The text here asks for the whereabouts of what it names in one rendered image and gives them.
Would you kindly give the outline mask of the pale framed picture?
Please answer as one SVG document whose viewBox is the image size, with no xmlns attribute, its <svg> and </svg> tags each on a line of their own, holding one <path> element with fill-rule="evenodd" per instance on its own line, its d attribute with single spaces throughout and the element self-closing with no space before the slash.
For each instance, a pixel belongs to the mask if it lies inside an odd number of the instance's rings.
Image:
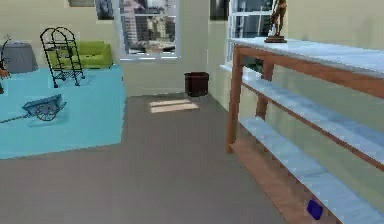
<svg viewBox="0 0 384 224">
<path fill-rule="evenodd" d="M 70 7 L 94 7 L 95 0 L 68 0 Z"/>
</svg>

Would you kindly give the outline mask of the green sofa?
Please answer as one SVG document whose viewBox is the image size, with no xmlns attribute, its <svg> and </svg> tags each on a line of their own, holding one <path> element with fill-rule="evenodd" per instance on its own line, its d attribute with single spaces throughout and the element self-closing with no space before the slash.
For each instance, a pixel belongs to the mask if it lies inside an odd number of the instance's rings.
<svg viewBox="0 0 384 224">
<path fill-rule="evenodd" d="M 56 70 L 101 69 L 113 64 L 111 46 L 104 41 L 78 41 L 57 44 L 48 51 L 48 58 Z"/>
</svg>

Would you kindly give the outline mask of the brown figure statue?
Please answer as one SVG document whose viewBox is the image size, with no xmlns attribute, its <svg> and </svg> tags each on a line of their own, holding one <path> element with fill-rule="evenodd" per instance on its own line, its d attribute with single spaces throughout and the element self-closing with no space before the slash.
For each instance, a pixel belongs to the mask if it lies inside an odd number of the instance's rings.
<svg viewBox="0 0 384 224">
<path fill-rule="evenodd" d="M 287 40 L 281 35 L 284 23 L 284 16 L 287 10 L 286 0 L 276 0 L 273 12 L 270 15 L 270 33 L 264 40 L 265 43 L 286 43 Z"/>
</svg>

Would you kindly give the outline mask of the blue toy cart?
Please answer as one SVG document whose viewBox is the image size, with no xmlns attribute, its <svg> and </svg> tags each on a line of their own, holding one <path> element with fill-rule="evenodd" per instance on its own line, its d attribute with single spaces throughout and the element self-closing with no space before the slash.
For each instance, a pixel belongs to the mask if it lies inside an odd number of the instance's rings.
<svg viewBox="0 0 384 224">
<path fill-rule="evenodd" d="M 62 111 L 66 105 L 67 102 L 62 99 L 61 94 L 29 101 L 22 106 L 25 112 L 24 115 L 2 120 L 0 124 L 32 117 L 36 117 L 40 121 L 50 122 L 57 117 L 57 114 Z"/>
</svg>

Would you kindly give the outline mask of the table with grey cloth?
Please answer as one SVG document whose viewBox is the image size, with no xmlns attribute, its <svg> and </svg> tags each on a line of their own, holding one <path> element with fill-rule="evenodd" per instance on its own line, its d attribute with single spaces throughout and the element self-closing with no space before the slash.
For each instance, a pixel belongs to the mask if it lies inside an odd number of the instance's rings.
<svg viewBox="0 0 384 224">
<path fill-rule="evenodd" d="M 29 43 L 11 42 L 0 47 L 5 69 L 12 74 L 33 72 L 38 69 L 35 54 Z"/>
</svg>

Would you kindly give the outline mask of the dark framed picture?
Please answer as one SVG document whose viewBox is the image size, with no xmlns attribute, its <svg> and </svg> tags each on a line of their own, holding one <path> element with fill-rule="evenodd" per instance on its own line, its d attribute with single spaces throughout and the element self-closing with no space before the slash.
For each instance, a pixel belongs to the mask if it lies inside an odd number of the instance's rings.
<svg viewBox="0 0 384 224">
<path fill-rule="evenodd" d="M 112 0 L 95 0 L 97 18 L 99 20 L 113 20 Z"/>
<path fill-rule="evenodd" d="M 226 21 L 228 18 L 229 0 L 210 0 L 210 20 Z"/>
</svg>

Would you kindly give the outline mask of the wooden shelf with pale boards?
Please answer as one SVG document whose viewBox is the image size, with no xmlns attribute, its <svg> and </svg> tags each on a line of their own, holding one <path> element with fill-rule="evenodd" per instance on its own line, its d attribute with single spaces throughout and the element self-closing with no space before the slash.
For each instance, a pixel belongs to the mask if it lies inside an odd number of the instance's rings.
<svg viewBox="0 0 384 224">
<path fill-rule="evenodd" d="M 384 224 L 384 212 L 378 206 L 365 200 L 361 193 L 349 188 L 318 160 L 275 131 L 260 112 L 254 117 L 238 118 L 240 87 L 245 86 L 384 172 L 384 131 L 374 130 L 270 80 L 273 67 L 278 65 L 384 100 L 384 67 L 363 67 L 358 61 L 365 55 L 375 58 L 381 52 L 301 40 L 266 43 L 262 37 L 232 38 L 230 41 L 234 44 L 235 58 L 253 57 L 266 66 L 259 78 L 243 75 L 239 65 L 232 68 L 227 147 L 231 148 L 235 142 L 236 124 L 240 122 L 339 222 Z"/>
</svg>

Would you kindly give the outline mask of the dark house plant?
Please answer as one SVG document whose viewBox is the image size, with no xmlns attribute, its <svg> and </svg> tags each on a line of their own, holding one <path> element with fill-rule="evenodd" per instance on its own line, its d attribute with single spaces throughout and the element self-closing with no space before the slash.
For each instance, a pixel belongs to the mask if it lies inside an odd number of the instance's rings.
<svg viewBox="0 0 384 224">
<path fill-rule="evenodd" d="M 4 58 L 4 51 L 6 44 L 11 40 L 10 35 L 6 34 L 4 36 L 5 42 L 3 43 L 1 49 L 0 49 L 0 79 L 9 78 L 10 74 L 5 68 L 5 58 Z"/>
</svg>

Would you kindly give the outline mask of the small blue object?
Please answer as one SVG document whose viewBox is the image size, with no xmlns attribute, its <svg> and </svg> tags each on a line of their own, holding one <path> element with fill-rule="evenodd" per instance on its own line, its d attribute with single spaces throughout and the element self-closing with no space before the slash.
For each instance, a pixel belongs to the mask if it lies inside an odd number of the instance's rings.
<svg viewBox="0 0 384 224">
<path fill-rule="evenodd" d="M 314 220 L 320 220 L 323 214 L 323 207 L 315 200 L 311 199 L 307 203 L 307 212 L 312 216 Z"/>
</svg>

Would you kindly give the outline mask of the white framed window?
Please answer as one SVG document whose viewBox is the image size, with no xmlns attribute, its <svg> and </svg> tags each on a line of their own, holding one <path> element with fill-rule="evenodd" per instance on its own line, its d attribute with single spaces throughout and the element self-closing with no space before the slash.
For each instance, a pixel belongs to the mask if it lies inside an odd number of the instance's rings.
<svg viewBox="0 0 384 224">
<path fill-rule="evenodd" d="M 275 0 L 230 0 L 227 27 L 226 58 L 232 64 L 234 44 L 231 38 L 267 37 L 269 19 Z"/>
<path fill-rule="evenodd" d="M 178 0 L 113 0 L 122 61 L 179 57 Z"/>
</svg>

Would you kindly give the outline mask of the dark brown bin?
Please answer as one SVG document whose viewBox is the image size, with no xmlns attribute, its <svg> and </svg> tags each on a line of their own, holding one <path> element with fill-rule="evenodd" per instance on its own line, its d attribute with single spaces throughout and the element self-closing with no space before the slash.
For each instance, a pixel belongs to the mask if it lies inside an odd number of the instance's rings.
<svg viewBox="0 0 384 224">
<path fill-rule="evenodd" d="M 185 93 L 190 97 L 208 94 L 209 74 L 206 72 L 189 72 L 184 74 Z"/>
</svg>

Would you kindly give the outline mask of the light blue carpet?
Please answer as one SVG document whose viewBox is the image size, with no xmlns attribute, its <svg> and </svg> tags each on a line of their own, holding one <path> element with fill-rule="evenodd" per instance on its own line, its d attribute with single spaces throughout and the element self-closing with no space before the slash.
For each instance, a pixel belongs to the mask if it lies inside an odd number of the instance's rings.
<svg viewBox="0 0 384 224">
<path fill-rule="evenodd" d="M 86 70 L 72 79 L 52 84 L 50 72 L 13 74 L 2 81 L 0 94 L 0 159 L 116 144 L 121 141 L 125 90 L 123 71 Z M 23 118 L 22 106 L 60 94 L 66 106 L 52 121 Z"/>
</svg>

